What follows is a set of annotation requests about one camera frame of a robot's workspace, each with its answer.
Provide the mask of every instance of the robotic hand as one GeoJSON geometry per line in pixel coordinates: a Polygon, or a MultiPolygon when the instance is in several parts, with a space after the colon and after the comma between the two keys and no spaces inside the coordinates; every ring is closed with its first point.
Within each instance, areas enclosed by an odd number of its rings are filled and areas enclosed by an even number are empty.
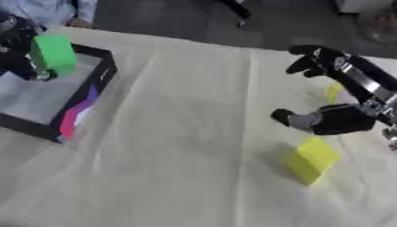
{"type": "Polygon", "coordinates": [[[10,71],[24,80],[37,77],[30,60],[23,54],[0,46],[0,74],[10,71]]]}
{"type": "Polygon", "coordinates": [[[37,77],[37,72],[25,56],[35,35],[33,25],[27,20],[0,12],[0,75],[11,71],[24,80],[37,77]]]}
{"type": "Polygon", "coordinates": [[[384,136],[390,148],[397,150],[397,79],[367,59],[322,46],[292,46],[290,53],[303,57],[287,69],[288,74],[328,76],[340,82],[358,103],[324,106],[305,115],[277,109],[271,114],[274,120],[320,136],[371,130],[381,121],[389,127],[384,136]]]}

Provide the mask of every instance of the box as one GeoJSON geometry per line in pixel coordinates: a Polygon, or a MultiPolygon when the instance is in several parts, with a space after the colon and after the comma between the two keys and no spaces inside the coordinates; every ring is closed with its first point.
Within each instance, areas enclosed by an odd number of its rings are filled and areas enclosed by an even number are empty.
{"type": "Polygon", "coordinates": [[[74,73],[48,82],[0,76],[0,126],[63,143],[117,72],[110,51],[73,44],[74,73]]]}

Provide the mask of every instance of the person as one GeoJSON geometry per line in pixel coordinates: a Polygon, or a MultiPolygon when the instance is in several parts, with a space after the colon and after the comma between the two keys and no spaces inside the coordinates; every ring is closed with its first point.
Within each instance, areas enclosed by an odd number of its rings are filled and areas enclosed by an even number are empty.
{"type": "Polygon", "coordinates": [[[6,0],[0,10],[31,20],[37,27],[53,25],[92,28],[97,0],[6,0]]]}

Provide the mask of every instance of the white tablecloth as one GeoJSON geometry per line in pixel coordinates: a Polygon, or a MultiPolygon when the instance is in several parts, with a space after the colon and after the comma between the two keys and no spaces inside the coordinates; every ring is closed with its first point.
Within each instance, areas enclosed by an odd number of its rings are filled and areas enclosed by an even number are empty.
{"type": "Polygon", "coordinates": [[[65,145],[0,129],[0,226],[396,226],[397,156],[381,126],[325,138],[342,159],[311,187],[288,172],[283,158],[307,134],[269,114],[325,105],[330,83],[285,74],[293,56],[52,33],[112,50],[120,72],[65,145]]]}

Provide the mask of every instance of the yellow cube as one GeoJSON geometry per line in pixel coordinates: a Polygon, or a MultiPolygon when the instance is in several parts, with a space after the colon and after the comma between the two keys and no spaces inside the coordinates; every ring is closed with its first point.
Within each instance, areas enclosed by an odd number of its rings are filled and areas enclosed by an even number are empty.
{"type": "Polygon", "coordinates": [[[339,153],[324,143],[320,137],[310,137],[292,152],[287,167],[307,185],[313,184],[339,159],[339,153]]]}

